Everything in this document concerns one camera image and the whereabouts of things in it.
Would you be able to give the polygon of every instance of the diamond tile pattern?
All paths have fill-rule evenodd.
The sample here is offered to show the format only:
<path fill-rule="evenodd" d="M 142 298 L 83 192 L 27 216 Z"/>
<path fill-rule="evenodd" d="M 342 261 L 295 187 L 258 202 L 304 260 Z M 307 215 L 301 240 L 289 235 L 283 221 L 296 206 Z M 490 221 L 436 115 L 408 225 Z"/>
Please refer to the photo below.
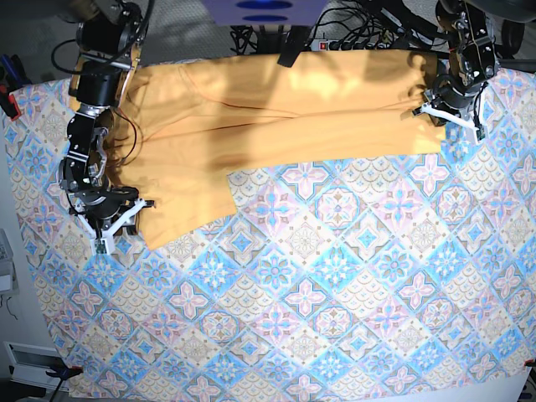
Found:
<path fill-rule="evenodd" d="M 536 354 L 536 80 L 502 71 L 489 138 L 229 176 L 239 212 L 93 257 L 54 186 L 64 82 L 3 117 L 28 267 L 71 396 L 348 400 L 481 383 Z"/>

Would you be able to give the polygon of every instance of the floor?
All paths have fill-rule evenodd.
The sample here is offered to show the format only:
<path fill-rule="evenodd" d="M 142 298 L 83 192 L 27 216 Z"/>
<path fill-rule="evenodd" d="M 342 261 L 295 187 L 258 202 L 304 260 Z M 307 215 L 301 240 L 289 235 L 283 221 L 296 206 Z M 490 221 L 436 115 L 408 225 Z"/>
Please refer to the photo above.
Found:
<path fill-rule="evenodd" d="M 435 22 L 435 0 L 405 0 L 405 3 L 416 14 Z M 56 44 L 75 36 L 76 26 L 55 16 L 22 20 L 20 16 L 3 12 L 4 4 L 0 4 L 0 54 L 18 54 L 34 83 L 64 78 L 66 75 L 56 71 L 50 63 L 50 53 Z M 143 47 L 143 64 L 232 55 L 229 29 L 215 26 L 200 0 L 159 0 L 152 21 Z M 340 38 L 333 26 L 320 30 L 321 33 L 326 33 L 328 38 Z M 526 36 L 522 56 L 534 58 L 536 28 L 529 28 Z M 72 66 L 76 55 L 77 48 L 70 44 L 59 51 L 59 62 Z"/>

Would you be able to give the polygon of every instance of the yellow pants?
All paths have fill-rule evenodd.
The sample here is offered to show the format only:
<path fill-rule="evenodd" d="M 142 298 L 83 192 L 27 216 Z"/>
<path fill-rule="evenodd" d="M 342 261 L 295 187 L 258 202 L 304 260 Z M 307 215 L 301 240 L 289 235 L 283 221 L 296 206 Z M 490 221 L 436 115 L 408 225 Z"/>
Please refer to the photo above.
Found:
<path fill-rule="evenodd" d="M 236 213 L 227 174 L 294 162 L 439 152 L 445 130 L 411 111 L 436 58 L 407 51 L 276 55 L 149 67 L 136 72 L 122 111 L 137 145 L 109 174 L 154 199 L 140 230 L 150 249 Z M 121 121 L 114 158 L 133 130 Z"/>

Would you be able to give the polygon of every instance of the power strip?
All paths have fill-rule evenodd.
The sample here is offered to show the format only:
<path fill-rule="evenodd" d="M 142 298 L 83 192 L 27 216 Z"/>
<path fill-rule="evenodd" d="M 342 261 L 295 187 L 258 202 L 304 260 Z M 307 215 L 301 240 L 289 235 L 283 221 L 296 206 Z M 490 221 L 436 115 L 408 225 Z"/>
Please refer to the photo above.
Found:
<path fill-rule="evenodd" d="M 312 52 L 326 52 L 326 51 L 337 51 L 337 50 L 361 50 L 361 49 L 372 49 L 373 44 L 369 42 L 357 42 L 353 44 L 352 42 L 342 42 L 340 40 L 333 39 L 314 39 L 311 42 L 311 51 Z"/>

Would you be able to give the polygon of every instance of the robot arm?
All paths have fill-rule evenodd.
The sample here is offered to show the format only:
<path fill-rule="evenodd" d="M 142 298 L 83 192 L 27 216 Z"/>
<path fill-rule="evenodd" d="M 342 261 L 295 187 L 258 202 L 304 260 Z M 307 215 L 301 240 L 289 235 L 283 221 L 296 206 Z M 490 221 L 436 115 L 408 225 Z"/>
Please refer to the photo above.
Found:
<path fill-rule="evenodd" d="M 61 1 L 64 9 L 68 9 L 80 22 L 75 40 L 80 47 L 76 69 L 59 67 L 54 61 L 58 47 L 53 52 L 54 66 L 73 75 L 70 95 L 80 102 L 80 108 L 67 128 L 70 148 L 59 165 L 59 183 L 69 200 L 71 195 L 79 200 L 76 205 L 71 204 L 70 212 L 78 215 L 90 232 L 93 252 L 109 254 L 114 250 L 114 233 L 121 227 L 126 227 L 130 233 L 135 232 L 137 213 L 142 208 L 153 206 L 153 201 L 139 198 L 137 189 L 111 185 L 106 176 L 107 156 L 103 142 L 112 128 L 111 111 L 121 106 L 139 62 L 155 0 L 149 0 L 145 17 L 135 3 L 123 0 L 56 1 Z M 378 12 L 379 4 L 381 12 L 381 2 L 362 1 L 368 4 L 367 7 L 373 7 L 375 12 Z M 531 8 L 536 17 L 531 1 L 508 1 L 521 2 Z M 470 140 L 474 143 L 479 143 L 486 136 L 478 118 L 477 99 L 487 81 L 499 69 L 490 19 L 480 8 L 471 5 L 475 3 L 478 6 L 481 2 L 484 0 L 441 0 L 438 3 L 436 13 L 446 31 L 442 37 L 448 38 L 450 68 L 439 74 L 432 88 L 426 91 L 428 102 L 414 111 L 416 115 L 430 114 L 437 125 L 454 121 L 469 128 L 472 133 Z M 493 3 L 493 10 L 500 11 L 497 4 L 501 0 L 490 3 Z M 513 13 L 512 7 L 515 6 L 504 7 Z M 393 15 L 388 8 L 386 11 L 387 16 Z M 389 20 L 391 23 L 404 23 L 395 16 Z M 430 29 L 419 35 L 417 25 L 413 23 L 409 32 L 413 34 L 413 40 L 421 43 L 430 35 Z M 284 65 L 291 66 L 300 52 L 299 44 L 307 41 L 309 29 L 297 29 L 294 34 L 300 40 L 295 40 L 296 46 L 293 45 L 290 55 L 285 54 L 289 57 L 283 58 L 282 62 L 280 60 Z"/>
<path fill-rule="evenodd" d="M 414 114 L 429 114 L 437 126 L 447 121 L 463 126 L 469 134 L 467 139 L 476 145 L 487 134 L 479 118 L 479 98 L 500 68 L 492 22 L 480 9 L 457 0 L 438 2 L 436 15 L 440 26 L 450 34 L 449 69 L 435 78 L 432 88 L 425 92 L 428 102 Z"/>
<path fill-rule="evenodd" d="M 80 56 L 76 70 L 66 71 L 73 74 L 69 94 L 80 108 L 67 126 L 70 148 L 59 165 L 59 185 L 69 201 L 71 195 L 79 200 L 70 213 L 89 231 L 94 254 L 110 254 L 114 233 L 121 227 L 135 232 L 137 213 L 153 206 L 138 197 L 137 189 L 111 185 L 103 149 L 112 128 L 111 111 L 121 106 L 139 62 L 147 23 L 135 3 L 112 2 L 115 18 L 91 0 L 73 4 L 71 14 L 83 19 L 76 35 Z"/>

